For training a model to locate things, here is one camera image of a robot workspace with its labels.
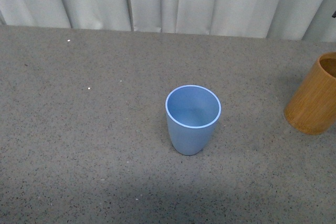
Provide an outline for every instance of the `cup rim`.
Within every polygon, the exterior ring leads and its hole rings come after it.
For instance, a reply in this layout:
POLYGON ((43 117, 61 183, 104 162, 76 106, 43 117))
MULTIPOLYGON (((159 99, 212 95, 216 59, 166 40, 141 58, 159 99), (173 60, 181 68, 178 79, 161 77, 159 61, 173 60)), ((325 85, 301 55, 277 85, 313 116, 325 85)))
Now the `cup rim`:
POLYGON ((182 126, 182 127, 185 127, 185 128, 189 128, 189 129, 202 129, 202 128, 206 128, 212 124, 214 124, 219 116, 220 116, 220 113, 222 111, 222 106, 221 106, 221 102, 219 101, 218 97, 215 95, 214 92, 212 92, 211 90, 205 88, 205 87, 202 87, 202 86, 198 86, 198 85, 183 85, 183 86, 180 86, 180 87, 177 87, 176 89, 174 89, 172 92, 169 93, 169 95, 167 96, 166 98, 166 103, 165 103, 165 107, 166 107, 166 112, 168 114, 168 116, 175 122, 177 123, 178 125, 182 126), (170 96, 176 91, 176 90, 179 90, 179 89, 182 89, 182 88, 187 88, 187 87, 196 87, 196 88, 200 88, 200 89, 204 89, 206 90, 207 92, 209 92, 217 101, 218 103, 218 114, 216 116, 215 119, 213 119, 211 122, 209 122, 208 124, 205 124, 205 125, 201 125, 201 126, 189 126, 189 125, 186 125, 186 124, 183 124, 183 123, 180 123, 179 121, 177 121, 169 112, 169 109, 168 109, 168 100, 170 98, 170 96))
POLYGON ((324 68, 323 66, 321 65, 321 60, 325 60, 325 59, 336 59, 336 52, 326 52, 325 54, 322 54, 317 62, 318 62, 318 66, 319 68, 327 75, 329 76, 330 78, 332 78, 333 80, 336 80, 336 77, 331 75, 330 73, 328 73, 324 68))

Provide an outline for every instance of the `curtain fold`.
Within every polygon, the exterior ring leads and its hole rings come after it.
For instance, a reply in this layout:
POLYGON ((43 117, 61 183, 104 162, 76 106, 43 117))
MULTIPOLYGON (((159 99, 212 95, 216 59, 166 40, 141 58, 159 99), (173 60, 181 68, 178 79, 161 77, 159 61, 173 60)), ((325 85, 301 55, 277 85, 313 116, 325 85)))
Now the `curtain fold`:
POLYGON ((0 0, 0 24, 335 41, 334 0, 0 0))

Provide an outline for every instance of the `speckled countertop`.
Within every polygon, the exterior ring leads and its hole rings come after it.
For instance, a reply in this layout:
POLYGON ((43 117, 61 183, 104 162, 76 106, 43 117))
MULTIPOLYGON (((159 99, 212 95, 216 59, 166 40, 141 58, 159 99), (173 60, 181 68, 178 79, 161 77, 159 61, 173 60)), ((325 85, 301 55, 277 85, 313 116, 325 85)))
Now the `speckled countertop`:
POLYGON ((336 127, 304 135, 283 116, 335 50, 0 26, 0 223, 336 223, 336 127), (166 127, 165 98, 184 84, 223 106, 194 156, 166 127))

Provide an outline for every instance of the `plastic cup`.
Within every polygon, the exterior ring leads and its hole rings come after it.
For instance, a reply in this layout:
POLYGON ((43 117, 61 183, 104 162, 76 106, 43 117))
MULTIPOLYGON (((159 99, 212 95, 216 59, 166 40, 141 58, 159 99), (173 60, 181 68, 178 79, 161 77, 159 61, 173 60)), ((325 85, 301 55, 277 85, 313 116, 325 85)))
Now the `plastic cup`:
POLYGON ((185 85, 166 99, 169 136, 183 155, 198 153, 210 140, 222 110, 218 97, 209 89, 185 85))

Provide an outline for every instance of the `bamboo cup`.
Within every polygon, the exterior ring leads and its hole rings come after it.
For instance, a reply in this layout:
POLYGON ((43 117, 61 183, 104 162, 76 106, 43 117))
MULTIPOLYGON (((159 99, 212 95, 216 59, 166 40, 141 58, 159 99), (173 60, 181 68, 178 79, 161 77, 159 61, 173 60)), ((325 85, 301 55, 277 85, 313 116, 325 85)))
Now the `bamboo cup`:
POLYGON ((336 52, 321 55, 285 110, 299 131, 318 135, 336 121, 336 52))

